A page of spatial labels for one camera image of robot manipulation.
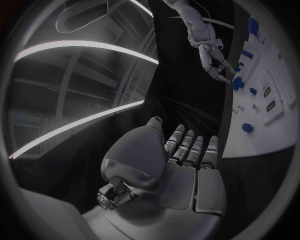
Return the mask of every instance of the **wire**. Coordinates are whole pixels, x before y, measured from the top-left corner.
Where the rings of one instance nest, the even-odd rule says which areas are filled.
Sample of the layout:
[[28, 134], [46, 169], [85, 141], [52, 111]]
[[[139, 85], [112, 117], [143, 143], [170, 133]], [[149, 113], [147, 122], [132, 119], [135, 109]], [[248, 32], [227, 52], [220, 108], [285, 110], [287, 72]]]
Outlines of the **wire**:
[[193, 0], [196, 4], [198, 4], [201, 8], [203, 8], [206, 12], [207, 12], [207, 14], [208, 14], [208, 16], [209, 16], [209, 21], [210, 21], [210, 24], [212, 24], [212, 18], [211, 18], [211, 15], [210, 15], [210, 13], [203, 7], [203, 6], [201, 6], [198, 2], [196, 2], [195, 0]]

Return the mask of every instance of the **white robotic arm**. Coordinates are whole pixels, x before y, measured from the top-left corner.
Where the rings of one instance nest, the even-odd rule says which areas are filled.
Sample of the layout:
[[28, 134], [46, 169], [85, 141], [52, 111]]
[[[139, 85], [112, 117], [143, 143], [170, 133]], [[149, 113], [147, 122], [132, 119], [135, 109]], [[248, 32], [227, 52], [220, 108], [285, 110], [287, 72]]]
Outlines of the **white robotic arm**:
[[[188, 40], [192, 47], [199, 49], [202, 67], [213, 79], [231, 84], [220, 73], [224, 68], [235, 74], [231, 64], [224, 58], [221, 39], [216, 39], [215, 29], [210, 23], [204, 23], [201, 14], [189, 5], [188, 0], [163, 0], [176, 10], [187, 27]], [[212, 57], [220, 62], [219, 68], [213, 67]]]

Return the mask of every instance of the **cable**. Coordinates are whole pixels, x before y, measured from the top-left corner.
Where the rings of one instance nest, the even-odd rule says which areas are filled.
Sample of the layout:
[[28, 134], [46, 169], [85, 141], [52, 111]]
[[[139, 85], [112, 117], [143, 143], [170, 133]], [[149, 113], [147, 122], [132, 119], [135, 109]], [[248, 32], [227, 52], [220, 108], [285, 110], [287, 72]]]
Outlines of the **cable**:
[[206, 12], [207, 12], [207, 14], [208, 14], [208, 16], [209, 16], [209, 21], [210, 21], [210, 24], [212, 24], [212, 18], [211, 18], [211, 15], [210, 15], [210, 13], [203, 7], [203, 6], [201, 6], [198, 2], [196, 2], [195, 0], [193, 0], [196, 4], [198, 4], [201, 8], [203, 8]]

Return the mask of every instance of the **robotic arm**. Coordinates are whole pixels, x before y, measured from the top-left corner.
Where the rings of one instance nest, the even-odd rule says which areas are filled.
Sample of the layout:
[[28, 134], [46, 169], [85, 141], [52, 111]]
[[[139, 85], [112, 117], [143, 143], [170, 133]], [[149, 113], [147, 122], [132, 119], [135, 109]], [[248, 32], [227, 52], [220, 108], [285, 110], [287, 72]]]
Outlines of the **robotic arm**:
[[[213, 79], [231, 84], [220, 73], [228, 68], [236, 74], [231, 64], [224, 58], [221, 39], [216, 39], [215, 29], [210, 23], [204, 23], [201, 14], [191, 7], [188, 0], [163, 0], [170, 8], [176, 10], [187, 27], [188, 40], [192, 47], [199, 49], [203, 69]], [[219, 68], [212, 64], [212, 57], [220, 62]]]

